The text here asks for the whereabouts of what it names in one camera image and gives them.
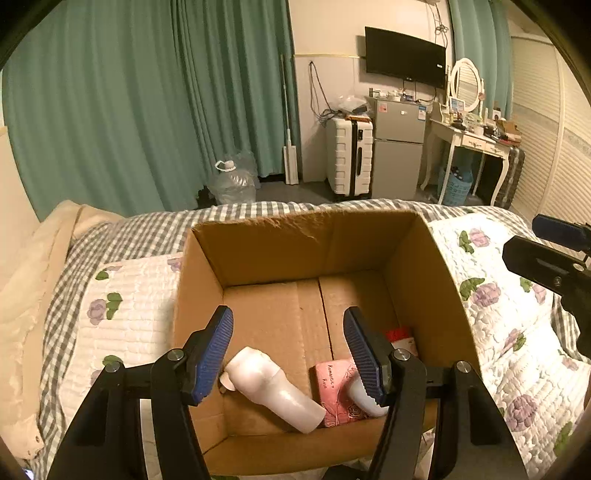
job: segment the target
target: white wall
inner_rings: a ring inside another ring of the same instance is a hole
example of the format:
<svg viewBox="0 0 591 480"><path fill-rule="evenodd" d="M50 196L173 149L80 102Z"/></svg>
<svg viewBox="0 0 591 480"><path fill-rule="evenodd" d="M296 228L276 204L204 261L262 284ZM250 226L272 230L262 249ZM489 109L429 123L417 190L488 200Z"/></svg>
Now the white wall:
<svg viewBox="0 0 591 480"><path fill-rule="evenodd" d="M452 25L447 1L439 2L447 32L447 64L453 62ZM310 109L309 62L313 60L329 102L339 96L366 96L370 86L392 89L402 80L365 72L365 27L384 28L435 40L435 24L429 6L420 0L290 0L294 37L295 75L300 111L302 177L322 181L326 177L324 129ZM437 42L443 44L442 37ZM414 84L406 83L414 90ZM434 89L417 85L417 96L431 99ZM320 105L322 111L326 106Z"/></svg>
<svg viewBox="0 0 591 480"><path fill-rule="evenodd" d="M507 20L509 21L509 33L530 33L545 37L544 31L511 0L502 0L505 6Z"/></svg>
<svg viewBox="0 0 591 480"><path fill-rule="evenodd" d="M14 162L8 128L4 126L0 73L0 288L18 262L19 248L38 226L39 220Z"/></svg>

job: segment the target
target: plastic bag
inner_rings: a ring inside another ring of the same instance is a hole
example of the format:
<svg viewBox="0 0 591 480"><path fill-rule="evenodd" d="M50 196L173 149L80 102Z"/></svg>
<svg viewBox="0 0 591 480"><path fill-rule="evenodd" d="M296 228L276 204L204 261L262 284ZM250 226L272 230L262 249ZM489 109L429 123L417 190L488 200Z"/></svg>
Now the plastic bag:
<svg viewBox="0 0 591 480"><path fill-rule="evenodd" d="M256 201L256 188L252 174L237 168L233 160L216 163L217 177L208 185L218 205L227 203L252 203Z"/></svg>
<svg viewBox="0 0 591 480"><path fill-rule="evenodd" d="M339 107L345 113L352 113L354 115L361 115L369 112L369 105L364 98L356 97L355 95L339 97Z"/></svg>

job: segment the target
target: cardboard seam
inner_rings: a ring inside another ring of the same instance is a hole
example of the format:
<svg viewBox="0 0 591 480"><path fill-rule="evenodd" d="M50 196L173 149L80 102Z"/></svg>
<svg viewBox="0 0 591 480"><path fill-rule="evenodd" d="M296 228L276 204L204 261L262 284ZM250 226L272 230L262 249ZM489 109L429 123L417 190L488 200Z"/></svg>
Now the cardboard seam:
<svg viewBox="0 0 591 480"><path fill-rule="evenodd" d="M319 278L317 278L316 281L318 282L318 290L320 292L320 301L322 302L322 312L324 313L324 323L326 324L326 334L329 337L330 356L332 357L332 360L334 360L335 353L333 352L333 349L332 349L332 340L330 338L330 329L329 329L329 318L328 318L328 315L326 314L326 306L324 305L324 295L322 295L322 286L320 285Z"/></svg>
<svg viewBox="0 0 591 480"><path fill-rule="evenodd" d="M217 447L218 445L221 445L223 442L225 442L226 440L228 440L231 437L231 435L228 435L226 438L224 438L223 440L217 442L215 445L212 445L210 448L208 448L207 450L205 450L204 452L202 452L202 454L206 454L207 452L210 452L211 450L213 450L215 447Z"/></svg>

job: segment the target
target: white louvered closet door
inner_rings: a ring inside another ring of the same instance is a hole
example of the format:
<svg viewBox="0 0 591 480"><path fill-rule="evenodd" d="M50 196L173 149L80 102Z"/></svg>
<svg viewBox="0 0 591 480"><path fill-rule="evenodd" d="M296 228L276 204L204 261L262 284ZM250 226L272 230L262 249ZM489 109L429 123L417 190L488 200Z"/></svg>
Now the white louvered closet door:
<svg viewBox="0 0 591 480"><path fill-rule="evenodd" d="M525 163L512 207L531 221L546 191L558 137L560 78L552 44L513 38L513 117Z"/></svg>
<svg viewBox="0 0 591 480"><path fill-rule="evenodd" d="M561 57L559 67L564 85L563 137L540 213L591 223L591 106Z"/></svg>

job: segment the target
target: silver refrigerator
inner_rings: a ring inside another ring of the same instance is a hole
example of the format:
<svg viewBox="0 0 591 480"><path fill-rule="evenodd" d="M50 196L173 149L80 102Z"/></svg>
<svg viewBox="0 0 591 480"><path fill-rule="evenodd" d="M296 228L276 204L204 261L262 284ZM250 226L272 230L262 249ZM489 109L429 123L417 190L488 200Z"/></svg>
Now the silver refrigerator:
<svg viewBox="0 0 591 480"><path fill-rule="evenodd" d="M371 99L374 108L372 198L412 200L421 168L427 109Z"/></svg>

